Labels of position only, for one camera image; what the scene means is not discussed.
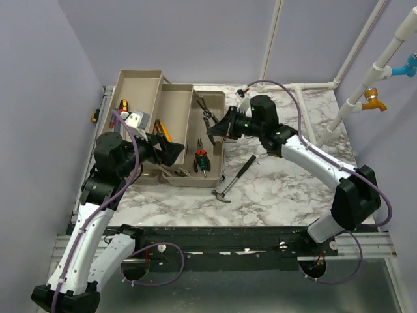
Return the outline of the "yellow utility knife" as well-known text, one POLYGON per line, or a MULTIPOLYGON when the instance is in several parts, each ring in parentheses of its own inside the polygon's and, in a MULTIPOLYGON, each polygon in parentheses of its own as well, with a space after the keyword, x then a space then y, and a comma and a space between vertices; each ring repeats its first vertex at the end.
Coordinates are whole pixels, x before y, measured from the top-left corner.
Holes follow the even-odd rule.
POLYGON ((165 124, 160 119, 155 120, 152 133, 156 134, 158 132, 164 133, 167 136, 167 138, 172 142, 172 138, 171 138, 165 124))

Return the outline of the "beige plastic tool box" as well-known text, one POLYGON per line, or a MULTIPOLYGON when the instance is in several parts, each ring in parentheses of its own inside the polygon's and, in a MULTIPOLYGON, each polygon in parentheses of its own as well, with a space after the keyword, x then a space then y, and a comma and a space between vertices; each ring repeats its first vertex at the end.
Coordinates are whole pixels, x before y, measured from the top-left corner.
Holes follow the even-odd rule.
POLYGON ((122 99, 126 99, 130 110, 140 110, 150 115, 147 132, 152 134, 155 120, 160 119, 172 141, 184 145, 183 152, 171 167, 144 163, 144 173, 139 183, 155 185, 158 181, 166 181, 177 187, 216 187, 223 175, 225 149, 221 138, 209 138, 206 134, 203 110, 196 102, 202 98, 218 119, 224 116, 225 93, 222 91, 195 90, 192 84, 170 83, 160 70, 122 70, 109 106, 102 113, 100 131, 112 130, 109 126, 112 111, 119 106, 122 99), (199 138, 211 163, 207 177, 203 176, 201 170, 196 173, 193 169, 199 138), (186 177, 175 175, 174 171, 177 169, 181 169, 186 177))

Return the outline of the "orange black pliers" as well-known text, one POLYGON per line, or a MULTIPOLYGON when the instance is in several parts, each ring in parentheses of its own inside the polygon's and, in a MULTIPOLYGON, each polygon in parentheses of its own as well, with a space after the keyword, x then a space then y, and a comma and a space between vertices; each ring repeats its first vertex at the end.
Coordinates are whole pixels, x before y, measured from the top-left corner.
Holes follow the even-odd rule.
POLYGON ((197 151, 195 152, 193 169, 196 173, 201 170, 204 177, 207 177, 207 172, 211 170, 210 159, 207 152, 203 149, 203 142, 201 138, 197 140, 197 151))

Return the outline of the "green handle screwdriver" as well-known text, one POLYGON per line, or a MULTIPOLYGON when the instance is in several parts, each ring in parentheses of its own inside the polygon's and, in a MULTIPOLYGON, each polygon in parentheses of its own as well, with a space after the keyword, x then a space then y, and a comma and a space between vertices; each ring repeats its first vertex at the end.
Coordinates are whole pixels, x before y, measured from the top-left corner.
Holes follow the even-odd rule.
POLYGON ((199 165, 201 168, 201 171, 203 172, 203 176, 207 176, 207 172, 209 171, 209 161, 206 156, 200 156, 199 157, 199 165))

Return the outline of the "black yellow screwdriver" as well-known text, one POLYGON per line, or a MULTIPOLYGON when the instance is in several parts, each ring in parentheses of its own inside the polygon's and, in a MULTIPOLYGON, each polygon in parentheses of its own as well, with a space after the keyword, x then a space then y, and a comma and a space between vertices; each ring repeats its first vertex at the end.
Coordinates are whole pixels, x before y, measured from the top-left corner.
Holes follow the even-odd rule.
POLYGON ((121 112, 127 112, 129 110, 128 101, 126 99, 122 99, 119 103, 119 110, 121 112))

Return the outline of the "red blue handle screwdriver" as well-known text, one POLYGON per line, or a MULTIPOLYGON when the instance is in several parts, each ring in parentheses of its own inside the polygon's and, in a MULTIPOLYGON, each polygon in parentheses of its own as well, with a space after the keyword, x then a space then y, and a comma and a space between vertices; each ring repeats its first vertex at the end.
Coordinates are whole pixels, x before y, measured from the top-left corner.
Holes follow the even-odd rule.
POLYGON ((119 133, 120 129, 121 129, 121 125, 119 120, 117 119, 116 115, 113 113, 111 116, 111 121, 110 121, 110 129, 112 129, 112 131, 119 133))

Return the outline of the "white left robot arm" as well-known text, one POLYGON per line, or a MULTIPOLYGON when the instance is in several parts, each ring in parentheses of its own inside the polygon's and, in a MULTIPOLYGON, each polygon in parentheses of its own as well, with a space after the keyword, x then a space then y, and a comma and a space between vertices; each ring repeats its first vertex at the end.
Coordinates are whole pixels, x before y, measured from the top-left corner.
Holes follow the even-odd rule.
POLYGON ((32 300, 46 312, 96 312, 102 289, 127 256, 145 248, 140 232, 131 226, 96 256, 102 235, 143 162, 171 166, 184 150, 162 134, 129 141, 117 132, 96 140, 95 163, 82 186, 79 213, 63 256, 48 282, 36 286, 32 300))

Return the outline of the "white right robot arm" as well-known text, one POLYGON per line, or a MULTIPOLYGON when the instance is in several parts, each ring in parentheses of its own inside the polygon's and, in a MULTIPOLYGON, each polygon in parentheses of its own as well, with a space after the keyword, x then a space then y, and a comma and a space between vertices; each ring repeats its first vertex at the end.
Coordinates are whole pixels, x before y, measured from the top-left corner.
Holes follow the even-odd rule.
POLYGON ((276 105, 267 95, 252 97, 250 111, 246 116, 231 106, 207 134, 232 140, 256 137, 268 154, 295 163, 334 192, 330 212, 310 224, 300 238, 303 253, 315 255, 323 242, 355 230, 381 206, 375 172, 369 166, 356 168, 312 146, 297 130, 279 122, 276 105))

